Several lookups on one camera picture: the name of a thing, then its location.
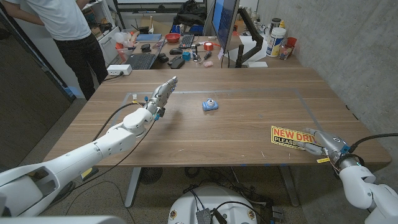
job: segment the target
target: black pants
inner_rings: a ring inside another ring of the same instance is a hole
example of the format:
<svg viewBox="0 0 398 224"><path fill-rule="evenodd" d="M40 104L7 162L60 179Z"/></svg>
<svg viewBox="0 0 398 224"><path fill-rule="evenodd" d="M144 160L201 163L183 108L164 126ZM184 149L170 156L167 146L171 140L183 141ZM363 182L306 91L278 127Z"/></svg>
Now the black pants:
<svg viewBox="0 0 398 224"><path fill-rule="evenodd" d="M75 72L81 91L88 100L94 94L90 67L98 83L108 75L100 44L93 34L81 40L54 40L67 65Z"/></svg>

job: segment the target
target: person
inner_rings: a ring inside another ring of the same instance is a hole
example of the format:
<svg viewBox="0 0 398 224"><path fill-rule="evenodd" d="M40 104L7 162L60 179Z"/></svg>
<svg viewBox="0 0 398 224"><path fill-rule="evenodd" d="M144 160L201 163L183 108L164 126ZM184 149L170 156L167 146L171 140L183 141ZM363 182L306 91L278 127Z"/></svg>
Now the person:
<svg viewBox="0 0 398 224"><path fill-rule="evenodd" d="M21 9L25 1L39 16ZM2 0L11 17L45 26L88 100L94 94L90 68L101 84L108 72L101 47L81 12L89 0Z"/></svg>

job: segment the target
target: white robotic arm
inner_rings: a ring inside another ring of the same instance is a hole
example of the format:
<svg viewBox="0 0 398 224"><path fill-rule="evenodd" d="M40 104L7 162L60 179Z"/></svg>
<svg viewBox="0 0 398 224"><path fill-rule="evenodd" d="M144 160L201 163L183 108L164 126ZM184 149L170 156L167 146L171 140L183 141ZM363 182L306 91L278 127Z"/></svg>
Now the white robotic arm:
<svg viewBox="0 0 398 224"><path fill-rule="evenodd" d="M365 224L398 223L398 195L387 185L373 184L376 177L354 159L348 152L349 146L333 134L307 128L306 132L315 136L320 145L296 142L314 155L328 156L330 164L339 175L346 198L357 208L373 209Z"/></svg>
<svg viewBox="0 0 398 224"><path fill-rule="evenodd" d="M127 115L107 133L51 161L0 173L0 197L12 217L35 216L44 211L67 183L102 159L128 151L146 134L144 125L163 116L164 106L177 85L177 77L157 87L143 108Z"/></svg>

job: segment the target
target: wooden table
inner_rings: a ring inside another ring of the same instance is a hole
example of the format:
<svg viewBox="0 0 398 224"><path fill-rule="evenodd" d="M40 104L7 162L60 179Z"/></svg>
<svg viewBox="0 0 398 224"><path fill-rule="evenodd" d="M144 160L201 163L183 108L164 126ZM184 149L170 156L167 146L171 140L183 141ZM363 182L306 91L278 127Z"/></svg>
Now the wooden table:
<svg viewBox="0 0 398 224"><path fill-rule="evenodd" d="M200 43L200 42L204 42L204 41L208 41L208 37L195 37L194 38L194 44L195 43ZM235 49L238 48L239 44L241 44L241 40L238 36L232 36L231 38L231 43L230 43L230 47L231 49ZM135 54L140 54L141 53L141 45L142 44L150 44L151 46L154 44L153 42L151 43L140 43L137 48L134 50ZM161 53L165 53L166 56L169 58L169 60L172 60L176 55L170 55L170 50L173 48L178 48L178 45L180 43L166 43L162 50ZM206 50L204 49L203 45L198 46L198 51L199 51L199 55L200 57L203 59L204 56L206 55ZM215 46L214 49L211 51L211 57L208 60L211 60L214 65L212 66L212 68L221 68L221 61L218 60L218 53L220 52L220 47ZM279 57L264 57L261 60L259 60L260 62L267 62L268 67L269 68L295 68L295 67L302 67L300 62L295 58L295 56L291 56L289 57L288 60L281 60L279 59ZM235 61L230 60L229 61L230 67L234 68L235 67ZM224 57L223 59L223 68L227 68L228 67L228 57ZM201 65L197 65L196 62L194 62L193 60L187 61L185 62L185 64L180 68L180 69L198 69L198 68L205 68L203 66L203 64ZM167 65L167 63L160 63L158 60L156 60L153 64L153 66L151 67L151 69L170 69L170 66Z"/></svg>
<svg viewBox="0 0 398 224"><path fill-rule="evenodd" d="M142 70L102 84L45 160L90 142L115 109L132 101L129 93L138 93L139 101L144 101L174 75L179 81L164 118L122 166L317 164L319 157L272 144L271 126L297 131L323 129L348 143L370 135L311 68ZM207 98L216 100L220 108L204 112L201 103ZM123 109L113 123L135 110ZM98 165L113 166L126 153L108 157ZM356 153L367 164L391 160L375 140L362 143Z"/></svg>

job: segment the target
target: laptop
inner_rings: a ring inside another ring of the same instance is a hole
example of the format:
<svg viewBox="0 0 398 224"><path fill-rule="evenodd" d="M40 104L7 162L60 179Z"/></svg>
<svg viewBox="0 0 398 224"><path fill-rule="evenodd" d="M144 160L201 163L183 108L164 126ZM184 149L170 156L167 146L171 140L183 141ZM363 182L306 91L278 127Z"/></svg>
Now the laptop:
<svg viewBox="0 0 398 224"><path fill-rule="evenodd" d="M160 41L155 54L132 54L127 59L125 65L130 64L133 70L148 70L154 64L157 56L163 48L165 39Z"/></svg>

